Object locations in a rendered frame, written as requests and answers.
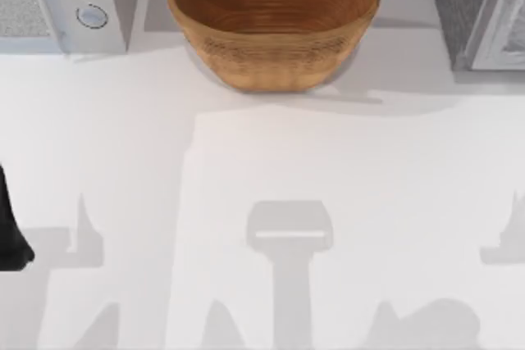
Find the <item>pale microwave oven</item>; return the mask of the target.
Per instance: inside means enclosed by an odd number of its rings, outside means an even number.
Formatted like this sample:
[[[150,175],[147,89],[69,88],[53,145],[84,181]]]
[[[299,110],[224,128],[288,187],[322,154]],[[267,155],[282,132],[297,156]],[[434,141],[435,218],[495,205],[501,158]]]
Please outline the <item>pale microwave oven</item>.
[[[128,49],[138,0],[0,0],[0,54],[121,54]],[[99,30],[75,10],[94,4],[108,15]]]

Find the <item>round microwave knob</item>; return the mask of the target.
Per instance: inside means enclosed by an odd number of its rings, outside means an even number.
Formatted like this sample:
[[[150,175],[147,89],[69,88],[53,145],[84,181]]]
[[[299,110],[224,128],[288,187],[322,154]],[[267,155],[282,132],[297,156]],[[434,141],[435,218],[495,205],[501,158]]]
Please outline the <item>round microwave knob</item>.
[[[108,23],[107,13],[99,6],[88,4],[75,10],[76,19],[86,28],[99,30]]]

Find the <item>brown woven basket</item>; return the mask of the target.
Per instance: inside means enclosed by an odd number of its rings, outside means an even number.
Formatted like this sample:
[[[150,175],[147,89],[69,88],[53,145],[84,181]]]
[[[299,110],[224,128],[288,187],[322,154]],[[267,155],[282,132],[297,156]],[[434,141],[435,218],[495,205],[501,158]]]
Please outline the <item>brown woven basket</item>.
[[[353,54],[381,0],[167,0],[200,60],[243,92],[297,93]]]

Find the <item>pale cabinet door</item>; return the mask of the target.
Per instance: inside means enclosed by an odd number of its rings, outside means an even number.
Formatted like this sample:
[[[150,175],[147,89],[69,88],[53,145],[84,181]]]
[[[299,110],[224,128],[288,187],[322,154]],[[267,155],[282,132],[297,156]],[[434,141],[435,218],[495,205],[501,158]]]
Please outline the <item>pale cabinet door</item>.
[[[465,55],[472,70],[525,71],[525,0],[484,0]]]

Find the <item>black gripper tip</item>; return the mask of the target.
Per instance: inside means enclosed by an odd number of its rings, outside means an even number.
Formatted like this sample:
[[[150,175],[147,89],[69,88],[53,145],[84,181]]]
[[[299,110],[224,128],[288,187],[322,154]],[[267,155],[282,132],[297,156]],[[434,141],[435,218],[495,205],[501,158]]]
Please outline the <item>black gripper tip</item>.
[[[34,258],[33,248],[16,223],[5,172],[0,165],[0,271],[22,271]]]

